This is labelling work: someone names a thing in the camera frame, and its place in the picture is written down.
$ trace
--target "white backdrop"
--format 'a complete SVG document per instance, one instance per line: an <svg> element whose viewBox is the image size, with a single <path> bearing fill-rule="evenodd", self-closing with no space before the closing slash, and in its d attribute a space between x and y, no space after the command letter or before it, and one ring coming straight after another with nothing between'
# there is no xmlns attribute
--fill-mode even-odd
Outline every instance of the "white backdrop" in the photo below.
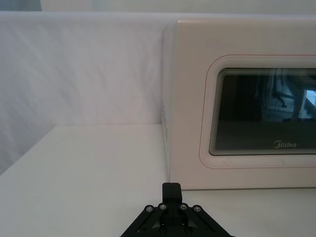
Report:
<svg viewBox="0 0 316 237"><path fill-rule="evenodd" d="M160 123L161 46L184 15L0 14L0 173L56 125Z"/></svg>

